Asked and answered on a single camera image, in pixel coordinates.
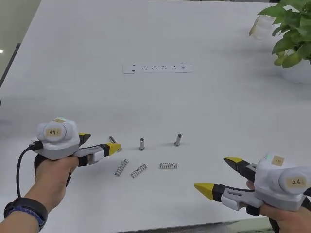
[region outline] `right hand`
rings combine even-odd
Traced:
[[[50,212],[64,198],[67,178],[78,165],[79,160],[74,156],[44,160],[37,168],[35,184],[25,197],[40,202]]]
[[[254,184],[247,181],[249,189],[254,189]],[[279,227],[279,233],[311,233],[311,212],[300,207],[299,210],[286,211],[264,204],[260,208],[260,214],[275,220]]]

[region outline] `white power strip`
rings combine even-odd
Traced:
[[[184,63],[166,63],[166,64],[126,64],[123,65],[124,74],[135,73],[191,73],[193,67]]]

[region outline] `floor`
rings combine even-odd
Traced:
[[[239,1],[268,1],[268,0],[239,0]],[[3,74],[7,64],[15,50],[17,43],[21,43],[32,18],[41,0],[0,0],[0,76]],[[266,218],[240,221],[230,225],[232,232],[267,233],[270,224]],[[163,232],[211,232],[205,226],[196,229],[167,230]]]

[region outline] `metal pin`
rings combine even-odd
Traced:
[[[174,142],[174,145],[175,146],[179,146],[179,144],[180,144],[180,139],[181,139],[181,134],[179,133],[178,135],[177,135],[177,139],[176,139],[176,141]]]
[[[112,137],[112,136],[109,136],[109,141],[111,142],[111,143],[117,143],[117,141]]]
[[[144,139],[141,138],[141,139],[139,140],[139,150],[140,150],[140,151],[143,151],[144,149],[145,149],[145,147],[144,147]]]

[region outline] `metal spring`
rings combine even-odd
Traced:
[[[177,163],[161,163],[159,164],[160,169],[177,169]]]
[[[125,166],[128,164],[128,160],[127,159],[124,159],[120,165],[118,166],[116,172],[115,172],[115,175],[116,176],[120,176],[121,173],[123,172],[123,170],[125,169]]]
[[[140,173],[142,173],[144,170],[147,169],[147,165],[143,164],[139,168],[137,168],[135,171],[131,173],[131,177],[135,178],[138,176]]]

